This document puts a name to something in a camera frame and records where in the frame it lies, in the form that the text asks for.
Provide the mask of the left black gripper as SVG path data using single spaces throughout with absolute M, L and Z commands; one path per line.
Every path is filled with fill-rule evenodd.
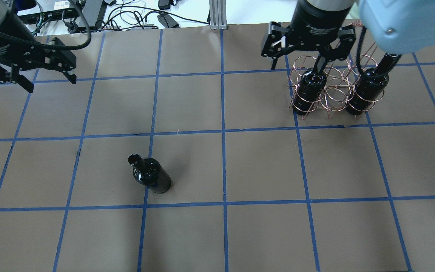
M 38 68 L 60 72 L 71 84 L 76 84 L 77 58 L 72 50 L 58 38 L 53 38 L 49 44 L 36 41 L 14 11 L 0 10 L 0 84 L 18 84 L 33 93 L 34 84 L 20 71 Z

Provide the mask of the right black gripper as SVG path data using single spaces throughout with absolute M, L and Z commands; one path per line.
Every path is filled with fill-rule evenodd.
M 269 22 L 261 56 L 278 59 L 295 51 L 319 51 L 327 62 L 345 60 L 357 40 L 355 26 L 342 26 L 354 0 L 299 0 L 292 20 Z M 338 39 L 337 45 L 331 43 Z

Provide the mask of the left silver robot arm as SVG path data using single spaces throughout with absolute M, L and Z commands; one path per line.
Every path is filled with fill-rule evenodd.
M 21 72 L 39 68 L 60 72 L 76 84 L 75 67 L 76 56 L 59 38 L 38 42 L 13 7 L 0 0 L 0 84 L 18 84 L 32 93 L 34 84 Z

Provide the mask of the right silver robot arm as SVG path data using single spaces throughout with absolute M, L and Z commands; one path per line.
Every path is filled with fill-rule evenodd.
M 273 60 L 294 51 L 319 52 L 314 72 L 344 60 L 355 43 L 353 26 L 343 26 L 352 6 L 376 44 L 394 55 L 435 45 L 435 0 L 299 0 L 287 27 L 270 22 L 261 55 Z

